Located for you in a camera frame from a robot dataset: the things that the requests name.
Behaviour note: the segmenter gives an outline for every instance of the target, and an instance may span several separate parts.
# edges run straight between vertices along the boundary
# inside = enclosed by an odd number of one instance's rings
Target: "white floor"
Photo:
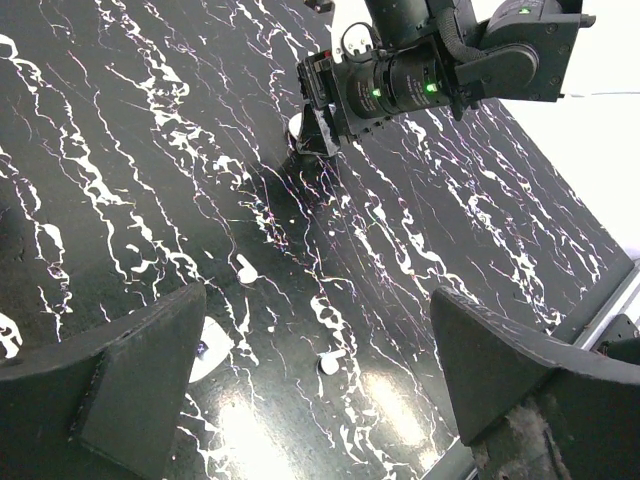
[[[478,19],[501,3],[473,1]],[[640,95],[589,95],[640,92],[633,40],[640,2],[584,0],[583,12],[598,20],[578,35],[563,92],[588,96],[505,105],[625,251],[640,258]]]

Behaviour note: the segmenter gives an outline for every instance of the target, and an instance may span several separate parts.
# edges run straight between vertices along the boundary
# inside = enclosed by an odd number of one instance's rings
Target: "black cable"
[[[344,45],[344,37],[347,35],[347,33],[349,33],[349,30],[351,30],[353,27],[357,26],[357,25],[363,25],[367,28],[368,32],[369,32],[369,36],[371,37],[371,41],[375,46],[380,46],[380,38],[378,37],[378,35],[376,35],[375,30],[371,27],[371,25],[369,25],[366,22],[356,22],[353,23],[349,26],[349,28],[347,28],[344,33],[342,34],[342,37],[340,38],[340,48],[342,48],[342,51],[344,52],[344,54],[346,55],[347,59],[350,62],[353,63],[366,63],[368,62],[370,59],[367,58],[365,60],[356,60],[356,56],[352,55],[351,53],[349,53],[349,51],[346,49],[345,45]]]
[[[487,56],[482,50],[465,45],[460,39],[454,9],[448,7],[440,11],[436,17],[436,25],[447,51],[453,58],[462,63],[480,60]]]

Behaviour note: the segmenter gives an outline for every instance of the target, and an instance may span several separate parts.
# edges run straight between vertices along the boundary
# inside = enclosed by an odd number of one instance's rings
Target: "marble surface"
[[[295,0],[0,6],[0,357],[203,282],[233,348],[190,386],[166,478],[420,478],[456,438],[429,293],[552,332],[623,256],[495,101],[290,155],[295,64],[328,20]]]

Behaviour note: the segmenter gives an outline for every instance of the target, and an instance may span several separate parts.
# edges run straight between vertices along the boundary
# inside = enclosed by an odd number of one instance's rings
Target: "black marble table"
[[[552,333],[630,268],[495,101],[291,156],[295,64],[328,20],[298,0],[0,7],[0,357],[204,283],[235,346],[189,388],[166,478],[420,478],[456,438],[430,292]]]

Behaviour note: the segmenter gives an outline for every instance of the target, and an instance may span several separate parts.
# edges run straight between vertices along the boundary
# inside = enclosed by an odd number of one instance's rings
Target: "white wall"
[[[473,0],[476,16],[488,18],[501,3]],[[583,12],[598,20],[580,31],[562,91],[640,92],[633,45],[640,0],[584,0]],[[640,258],[640,95],[504,103],[596,218]]]

